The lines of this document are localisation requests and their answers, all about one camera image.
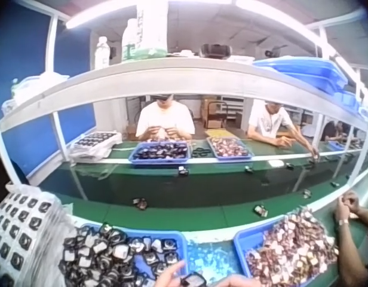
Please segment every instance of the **hand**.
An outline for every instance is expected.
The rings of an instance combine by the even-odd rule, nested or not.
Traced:
[[[275,145],[279,148],[290,148],[293,145],[293,139],[289,139],[285,136],[282,136],[280,138],[276,138],[274,140]]]
[[[176,135],[179,135],[179,131],[177,130],[177,128],[175,127],[170,127],[168,129],[165,129],[165,131],[167,132],[167,134],[169,136],[176,136]]]
[[[261,283],[256,279],[249,279],[239,274],[233,274],[222,279],[214,287],[261,287]]]
[[[178,263],[169,266],[156,280],[154,287],[179,287],[180,277],[175,276],[176,273],[184,267],[184,265],[185,261],[181,260]]]
[[[153,135],[158,133],[159,129],[160,129],[160,127],[158,127],[158,126],[150,126],[150,127],[147,128],[146,134],[148,136],[153,136]]]
[[[348,220],[350,217],[350,209],[344,204],[344,197],[338,198],[337,207],[335,209],[335,220]]]
[[[349,210],[352,213],[358,214],[360,210],[360,206],[359,206],[358,195],[356,195],[355,192],[350,190],[347,193],[345,193],[343,196],[343,201],[344,201],[344,204],[349,208]]]

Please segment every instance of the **ceiling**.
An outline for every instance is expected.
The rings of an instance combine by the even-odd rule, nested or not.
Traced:
[[[355,0],[260,0],[307,25],[351,13]],[[70,16],[103,0],[39,0]],[[121,41],[129,18],[129,7],[87,23],[86,26],[110,41]],[[368,19],[326,28],[329,43],[347,62],[368,68]],[[315,56],[315,46],[278,22],[239,9],[234,5],[171,2],[168,13],[168,49],[198,51],[204,43],[228,44],[233,54],[263,58],[263,51],[283,46],[281,55]],[[368,88],[368,70],[361,70]]]

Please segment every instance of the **wristwatch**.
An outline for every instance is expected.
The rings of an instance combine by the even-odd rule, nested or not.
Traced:
[[[343,219],[343,220],[341,219],[341,220],[338,221],[339,226],[342,226],[344,224],[349,224],[349,220],[348,219]]]

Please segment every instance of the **white t-shirt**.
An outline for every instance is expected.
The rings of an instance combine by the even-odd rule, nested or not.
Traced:
[[[265,108],[265,101],[254,100],[252,113],[249,118],[249,126],[256,127],[256,131],[262,136],[275,139],[281,125],[293,127],[293,122],[287,111],[282,107],[279,112],[271,115]]]
[[[137,124],[136,136],[144,134],[148,127],[160,126],[163,129],[175,127],[186,133],[195,133],[194,121],[186,105],[172,101],[169,109],[163,110],[157,102],[151,103],[142,109]]]

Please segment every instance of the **finger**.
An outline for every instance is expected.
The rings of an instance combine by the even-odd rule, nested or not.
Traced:
[[[178,272],[181,268],[183,268],[184,265],[185,265],[185,261],[181,260],[178,263],[175,263],[169,266],[167,269],[165,269],[164,272],[159,276],[158,280],[156,281],[155,287],[169,286],[174,274]]]

